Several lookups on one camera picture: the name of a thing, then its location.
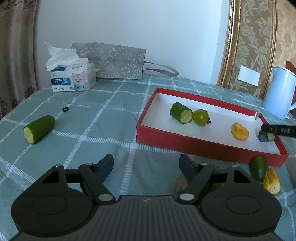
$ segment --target green tomato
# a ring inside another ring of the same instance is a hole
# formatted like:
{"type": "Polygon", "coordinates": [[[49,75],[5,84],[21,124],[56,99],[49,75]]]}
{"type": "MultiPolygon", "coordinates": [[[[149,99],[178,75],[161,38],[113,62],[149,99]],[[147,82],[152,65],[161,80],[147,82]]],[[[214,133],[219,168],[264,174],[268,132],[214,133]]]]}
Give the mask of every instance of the green tomato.
{"type": "Polygon", "coordinates": [[[205,126],[206,124],[210,124],[209,113],[206,110],[196,110],[193,113],[193,121],[199,126],[205,126]]]}

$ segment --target blue label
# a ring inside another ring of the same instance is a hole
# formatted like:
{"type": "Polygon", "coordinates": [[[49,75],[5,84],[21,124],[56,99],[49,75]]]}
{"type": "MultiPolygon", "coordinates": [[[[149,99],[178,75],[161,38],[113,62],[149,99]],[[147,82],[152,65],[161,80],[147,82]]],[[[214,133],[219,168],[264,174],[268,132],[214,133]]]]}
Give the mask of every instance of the blue label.
{"type": "Polygon", "coordinates": [[[51,70],[50,72],[64,71],[65,69],[66,69],[66,67],[57,67],[57,68],[51,70]]]}
{"type": "Polygon", "coordinates": [[[86,90],[86,87],[84,87],[82,85],[76,86],[76,87],[70,87],[70,90],[80,90],[80,89],[86,90]]]}
{"type": "Polygon", "coordinates": [[[70,85],[70,84],[71,84],[70,78],[52,79],[52,85],[70,85]]]}

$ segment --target gold frame molding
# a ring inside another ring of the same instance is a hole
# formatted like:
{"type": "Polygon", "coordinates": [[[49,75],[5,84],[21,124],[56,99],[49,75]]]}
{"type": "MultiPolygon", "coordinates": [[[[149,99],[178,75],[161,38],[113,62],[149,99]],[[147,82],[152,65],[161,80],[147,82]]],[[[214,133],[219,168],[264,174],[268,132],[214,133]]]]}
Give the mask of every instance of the gold frame molding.
{"type": "MultiPolygon", "coordinates": [[[[259,97],[264,98],[266,91],[271,82],[271,70],[274,62],[275,48],[276,48],[276,37],[277,37],[277,6],[276,0],[271,0],[272,2],[272,20],[273,20],[273,29],[272,29],[272,38],[271,38],[271,47],[269,53],[269,61],[266,65],[265,76],[263,79],[263,85],[259,97]]],[[[237,53],[237,45],[239,39],[240,31],[240,21],[241,21],[241,5],[242,0],[230,0],[229,3],[229,17],[228,17],[228,29],[227,37],[225,41],[224,54],[222,58],[219,78],[217,85],[229,88],[229,83],[231,80],[231,75],[234,67],[235,56],[237,53]]]]}

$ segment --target white wall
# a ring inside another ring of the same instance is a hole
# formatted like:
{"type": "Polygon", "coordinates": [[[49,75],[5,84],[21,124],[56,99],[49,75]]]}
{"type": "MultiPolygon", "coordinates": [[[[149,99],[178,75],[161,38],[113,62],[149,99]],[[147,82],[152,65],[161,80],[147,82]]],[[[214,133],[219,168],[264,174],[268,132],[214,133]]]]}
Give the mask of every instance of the white wall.
{"type": "Polygon", "coordinates": [[[145,48],[146,61],[171,66],[179,77],[216,84],[226,36],[220,24],[223,17],[227,26],[228,12],[226,18],[221,15],[225,4],[228,0],[39,0],[34,41],[38,87],[50,85],[45,41],[61,48],[73,42],[145,48]]]}

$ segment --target bag handle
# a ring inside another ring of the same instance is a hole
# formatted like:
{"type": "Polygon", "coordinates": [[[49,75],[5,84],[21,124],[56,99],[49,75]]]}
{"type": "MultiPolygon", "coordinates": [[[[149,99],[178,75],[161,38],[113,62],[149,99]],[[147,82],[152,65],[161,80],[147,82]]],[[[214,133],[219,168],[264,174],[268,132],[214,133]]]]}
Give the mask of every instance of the bag handle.
{"type": "MultiPolygon", "coordinates": [[[[144,61],[144,64],[155,64],[155,63],[151,63],[151,62],[148,62],[148,61],[144,61]]],[[[179,72],[169,66],[166,66],[166,65],[161,65],[161,64],[155,64],[155,65],[158,65],[158,66],[162,66],[162,67],[166,67],[168,69],[170,69],[172,72],[169,72],[169,71],[166,71],[166,70],[163,70],[163,69],[150,69],[150,68],[147,68],[147,70],[152,70],[152,71],[156,71],[156,72],[159,72],[161,74],[165,74],[169,77],[177,77],[179,75],[179,72]]]]}

